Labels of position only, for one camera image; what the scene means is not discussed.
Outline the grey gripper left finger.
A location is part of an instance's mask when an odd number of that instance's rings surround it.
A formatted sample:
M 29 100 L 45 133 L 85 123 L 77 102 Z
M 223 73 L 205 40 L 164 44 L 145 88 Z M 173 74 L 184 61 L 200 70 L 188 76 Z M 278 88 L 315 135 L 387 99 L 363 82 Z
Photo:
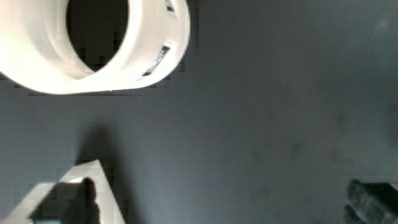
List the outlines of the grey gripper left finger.
M 0 224 L 125 224 L 97 160 L 33 186 Z

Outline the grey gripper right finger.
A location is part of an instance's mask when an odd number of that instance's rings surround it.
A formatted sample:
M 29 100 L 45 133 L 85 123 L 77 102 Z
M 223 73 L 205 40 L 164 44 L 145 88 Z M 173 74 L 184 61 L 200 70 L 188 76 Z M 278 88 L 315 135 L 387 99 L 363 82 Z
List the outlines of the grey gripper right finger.
M 346 187 L 344 224 L 398 224 L 398 188 L 351 180 Z

